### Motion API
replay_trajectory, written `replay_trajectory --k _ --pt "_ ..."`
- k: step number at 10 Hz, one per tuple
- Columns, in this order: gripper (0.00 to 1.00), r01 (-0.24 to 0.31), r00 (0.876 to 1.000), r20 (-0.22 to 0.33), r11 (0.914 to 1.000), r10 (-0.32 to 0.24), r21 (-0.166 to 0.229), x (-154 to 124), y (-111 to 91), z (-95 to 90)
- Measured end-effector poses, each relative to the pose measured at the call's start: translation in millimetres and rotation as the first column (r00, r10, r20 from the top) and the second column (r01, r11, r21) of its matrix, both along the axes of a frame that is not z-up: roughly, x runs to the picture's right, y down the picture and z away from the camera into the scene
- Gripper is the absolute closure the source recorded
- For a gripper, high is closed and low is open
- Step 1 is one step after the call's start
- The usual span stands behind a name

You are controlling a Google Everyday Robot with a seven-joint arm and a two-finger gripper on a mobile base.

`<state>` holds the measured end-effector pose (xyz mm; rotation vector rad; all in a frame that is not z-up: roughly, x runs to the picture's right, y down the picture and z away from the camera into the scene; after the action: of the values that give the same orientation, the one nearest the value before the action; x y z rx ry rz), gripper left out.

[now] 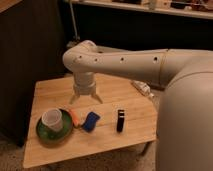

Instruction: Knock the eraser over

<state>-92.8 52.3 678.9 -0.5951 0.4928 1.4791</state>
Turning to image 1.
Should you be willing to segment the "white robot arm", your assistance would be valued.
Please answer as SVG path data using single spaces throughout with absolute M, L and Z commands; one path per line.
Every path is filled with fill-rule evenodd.
M 156 171 L 213 171 L 213 51 L 158 49 L 100 53 L 86 40 L 63 54 L 74 89 L 104 73 L 164 89 L 157 119 Z

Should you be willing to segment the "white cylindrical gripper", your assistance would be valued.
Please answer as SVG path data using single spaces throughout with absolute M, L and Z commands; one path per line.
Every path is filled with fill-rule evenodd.
M 80 95 L 91 95 L 92 98 L 103 103 L 98 94 L 93 94 L 96 92 L 96 82 L 93 72 L 75 73 L 73 88 L 77 95 L 74 94 L 70 98 L 69 104 L 75 103 L 80 98 Z

